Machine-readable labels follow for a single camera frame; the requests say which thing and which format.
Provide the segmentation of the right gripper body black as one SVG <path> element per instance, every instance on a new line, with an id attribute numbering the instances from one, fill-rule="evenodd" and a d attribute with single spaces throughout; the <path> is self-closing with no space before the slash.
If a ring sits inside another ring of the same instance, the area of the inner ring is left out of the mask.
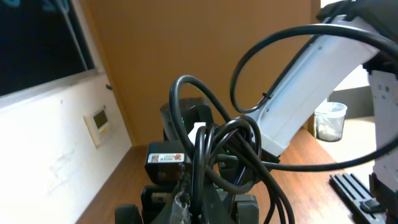
<path id="1" fill-rule="evenodd" d="M 227 193 L 212 186 L 205 187 L 201 215 L 193 218 L 189 211 L 188 197 L 172 196 L 170 187 L 146 186 L 141 193 L 142 209 L 120 205 L 114 211 L 116 224 L 138 223 L 259 223 L 259 206 L 251 194 L 237 195 L 233 209 L 224 209 Z"/>

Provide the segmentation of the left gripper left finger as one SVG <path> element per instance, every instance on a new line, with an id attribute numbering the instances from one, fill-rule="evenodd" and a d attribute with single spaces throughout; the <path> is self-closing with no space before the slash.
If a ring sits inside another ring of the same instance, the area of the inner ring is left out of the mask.
<path id="1" fill-rule="evenodd" d="M 209 182 L 202 187 L 186 184 L 153 185 L 150 188 L 151 223 L 234 223 L 220 192 Z"/>

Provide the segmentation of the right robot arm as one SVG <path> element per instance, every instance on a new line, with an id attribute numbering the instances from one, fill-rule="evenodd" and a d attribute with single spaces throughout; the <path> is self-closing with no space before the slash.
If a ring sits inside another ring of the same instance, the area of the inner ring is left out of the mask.
<path id="1" fill-rule="evenodd" d="M 232 118 L 198 78 L 183 75 L 170 87 L 168 139 L 149 145 L 145 169 L 152 185 L 142 208 L 121 205 L 116 223 L 254 223 L 257 201 L 249 192 L 262 182 L 282 223 L 295 221 L 272 170 L 331 172 L 330 181 L 366 223 L 385 223 L 397 209 L 397 2 L 339 1 L 318 13 L 318 24 L 285 29 L 251 47 L 234 69 L 239 74 L 258 52 L 278 40 L 309 41 L 251 109 Z M 345 162 L 287 165 L 278 156 L 322 101 L 356 67 L 368 71 L 374 95 L 377 148 Z"/>

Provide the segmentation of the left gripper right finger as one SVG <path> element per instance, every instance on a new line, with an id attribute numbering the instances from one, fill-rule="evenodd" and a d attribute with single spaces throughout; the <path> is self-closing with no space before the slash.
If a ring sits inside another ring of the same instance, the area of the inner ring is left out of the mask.
<path id="1" fill-rule="evenodd" d="M 369 189 L 354 174 L 332 174 L 329 183 L 350 209 L 356 223 L 386 222 L 385 207 L 371 195 Z"/>

